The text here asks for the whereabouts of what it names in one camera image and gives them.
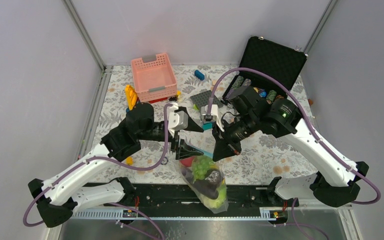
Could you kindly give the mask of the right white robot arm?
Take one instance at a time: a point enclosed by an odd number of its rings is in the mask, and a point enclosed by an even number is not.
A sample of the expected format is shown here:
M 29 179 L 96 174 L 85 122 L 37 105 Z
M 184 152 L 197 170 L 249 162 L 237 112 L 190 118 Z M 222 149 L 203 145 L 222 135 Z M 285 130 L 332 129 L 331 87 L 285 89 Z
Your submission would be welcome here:
M 357 199 L 361 190 L 358 175 L 365 176 L 369 166 L 348 159 L 328 141 L 316 138 L 316 131 L 292 101 L 278 98 L 268 103 L 252 87 L 240 87 L 231 96 L 238 116 L 232 123 L 222 120 L 213 128 L 215 162 L 240 155 L 241 141 L 260 131 L 289 144 L 317 169 L 308 176 L 274 178 L 266 193 L 271 205 L 298 198 L 337 208 Z

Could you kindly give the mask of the clear zip top bag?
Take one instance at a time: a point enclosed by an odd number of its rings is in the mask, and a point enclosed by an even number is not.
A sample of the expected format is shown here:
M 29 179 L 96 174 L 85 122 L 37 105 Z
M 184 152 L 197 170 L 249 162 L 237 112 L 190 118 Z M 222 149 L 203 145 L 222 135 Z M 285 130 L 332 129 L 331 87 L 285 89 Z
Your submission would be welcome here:
M 178 169 L 183 180 L 207 209 L 214 214 L 228 210 L 225 175 L 213 161 L 213 154 L 203 151 L 203 155 L 180 159 Z

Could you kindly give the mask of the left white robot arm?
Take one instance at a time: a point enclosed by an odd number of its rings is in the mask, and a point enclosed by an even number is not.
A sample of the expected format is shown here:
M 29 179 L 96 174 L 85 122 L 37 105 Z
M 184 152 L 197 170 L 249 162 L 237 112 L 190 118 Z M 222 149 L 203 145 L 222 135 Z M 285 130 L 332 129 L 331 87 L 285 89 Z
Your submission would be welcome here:
M 116 202 L 124 206 L 132 204 L 135 192 L 126 178 L 93 187 L 88 187 L 87 183 L 111 166 L 127 168 L 125 160 L 141 150 L 141 141 L 162 142 L 162 156 L 172 151 L 177 160 L 200 156 L 202 152 L 189 146 L 178 134 L 180 130 L 203 131 L 187 109 L 173 102 L 167 103 L 162 112 L 163 120 L 156 122 L 151 104 L 136 104 L 117 127 L 73 165 L 49 179 L 31 180 L 28 183 L 33 197 L 30 206 L 37 208 L 41 223 L 54 228 L 83 209 Z

